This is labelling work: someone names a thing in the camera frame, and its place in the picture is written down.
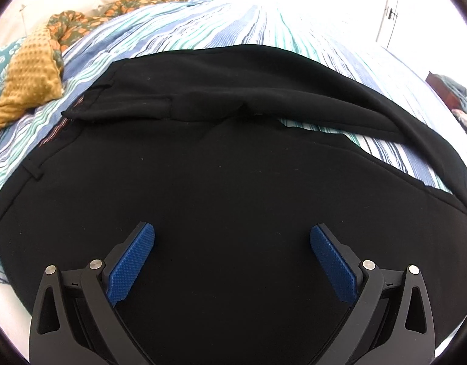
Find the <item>black pants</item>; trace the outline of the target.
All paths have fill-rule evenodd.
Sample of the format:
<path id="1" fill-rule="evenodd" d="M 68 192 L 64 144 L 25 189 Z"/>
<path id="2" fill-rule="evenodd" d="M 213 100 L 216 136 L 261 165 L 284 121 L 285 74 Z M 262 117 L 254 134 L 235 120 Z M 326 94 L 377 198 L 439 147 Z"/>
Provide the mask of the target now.
<path id="1" fill-rule="evenodd" d="M 467 314 L 467 168 L 405 109 L 322 64 L 239 45 L 98 73 L 0 190 L 0 259 L 25 307 L 44 267 L 158 241 L 118 312 L 160 364 L 302 364 L 347 310 L 310 250 L 325 223 L 421 267 L 444 339 Z"/>

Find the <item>dark wooden cabinet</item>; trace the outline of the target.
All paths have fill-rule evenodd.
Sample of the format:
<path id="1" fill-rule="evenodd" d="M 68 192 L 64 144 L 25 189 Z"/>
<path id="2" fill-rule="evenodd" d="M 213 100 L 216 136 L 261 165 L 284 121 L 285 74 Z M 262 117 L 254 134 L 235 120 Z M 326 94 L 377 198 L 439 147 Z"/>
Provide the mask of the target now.
<path id="1" fill-rule="evenodd" d="M 427 74 L 426 82 L 433 89 L 433 91 L 438 95 L 439 98 L 441 98 L 443 96 L 444 87 L 443 87 L 443 85 L 441 83 L 440 78 L 438 78 L 438 74 L 434 74 L 432 72 L 429 72 Z"/>

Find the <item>teal cloth on cabinet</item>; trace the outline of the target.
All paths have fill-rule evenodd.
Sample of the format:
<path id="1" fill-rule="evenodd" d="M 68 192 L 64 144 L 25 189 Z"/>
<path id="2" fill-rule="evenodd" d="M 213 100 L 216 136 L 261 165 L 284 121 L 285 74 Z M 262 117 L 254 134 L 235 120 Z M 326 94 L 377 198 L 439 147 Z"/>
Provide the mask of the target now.
<path id="1" fill-rule="evenodd" d="M 439 75 L 444 87 L 441 97 L 450 110 L 461 110 L 467 114 L 467 88 L 453 79 Z"/>

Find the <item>mustard yellow textured pillow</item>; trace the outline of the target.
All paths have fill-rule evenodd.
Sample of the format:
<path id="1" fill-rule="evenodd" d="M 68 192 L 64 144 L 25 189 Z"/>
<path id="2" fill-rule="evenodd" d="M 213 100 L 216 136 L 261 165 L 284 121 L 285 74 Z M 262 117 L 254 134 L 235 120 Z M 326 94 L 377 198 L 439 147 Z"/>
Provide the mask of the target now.
<path id="1" fill-rule="evenodd" d="M 23 41 L 10 59 L 0 96 L 0 131 L 29 110 L 61 98 L 61 47 L 42 26 Z"/>

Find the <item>striped blue green bedsheet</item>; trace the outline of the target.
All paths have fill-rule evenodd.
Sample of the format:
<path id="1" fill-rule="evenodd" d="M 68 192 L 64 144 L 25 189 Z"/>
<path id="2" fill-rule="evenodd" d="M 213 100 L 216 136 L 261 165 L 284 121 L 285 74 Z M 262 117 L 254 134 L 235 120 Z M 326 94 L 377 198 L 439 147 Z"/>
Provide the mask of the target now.
<path id="1" fill-rule="evenodd" d="M 403 62 L 372 44 L 347 43 L 275 8 L 202 0 L 148 6 L 112 19 L 64 55 L 64 93 L 0 132 L 0 190 L 26 155 L 63 124 L 63 112 L 115 61 L 170 50 L 263 44 L 311 58 L 396 102 L 442 137 L 450 115 Z"/>

